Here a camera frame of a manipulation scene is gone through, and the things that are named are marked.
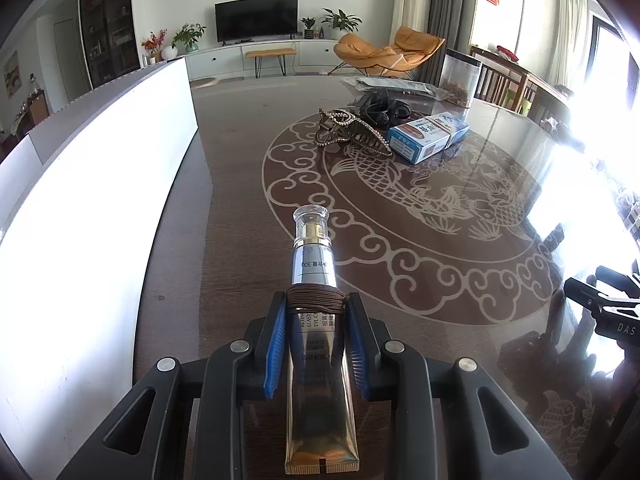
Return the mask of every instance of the transparent bottle cap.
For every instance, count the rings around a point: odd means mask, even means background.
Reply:
[[[296,209],[293,219],[296,222],[296,239],[293,247],[300,247],[303,244],[322,244],[331,246],[329,231],[326,221],[329,212],[321,205],[308,204]]]

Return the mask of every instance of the white tv cabinet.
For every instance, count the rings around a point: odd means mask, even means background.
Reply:
[[[334,54],[333,40],[271,40],[251,41],[233,45],[197,50],[187,54],[187,72],[189,80],[203,77],[228,79],[233,77],[255,77],[254,60],[247,59],[245,54],[252,50],[270,50],[277,48],[293,48],[295,56],[286,56],[287,74],[295,73],[327,73],[340,64]],[[355,70],[350,67],[341,68],[336,73],[348,74]],[[278,59],[265,57],[262,60],[262,76],[279,75]]]

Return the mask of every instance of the dark wood cabinet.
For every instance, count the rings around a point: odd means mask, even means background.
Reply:
[[[139,69],[131,0],[80,0],[79,6],[92,86]]]

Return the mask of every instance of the flower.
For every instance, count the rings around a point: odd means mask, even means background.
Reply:
[[[162,28],[157,36],[152,32],[151,37],[148,40],[142,42],[142,46],[145,47],[145,50],[148,50],[152,54],[155,54],[156,52],[160,52],[165,37],[166,29]]]

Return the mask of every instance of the circular table pattern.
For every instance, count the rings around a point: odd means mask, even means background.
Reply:
[[[414,316],[491,325],[526,317],[559,285],[553,251],[526,219],[540,186],[512,157],[469,131],[465,140],[412,166],[354,144],[318,148],[319,115],[270,145],[264,192],[293,235],[305,203],[330,211],[340,278]]]

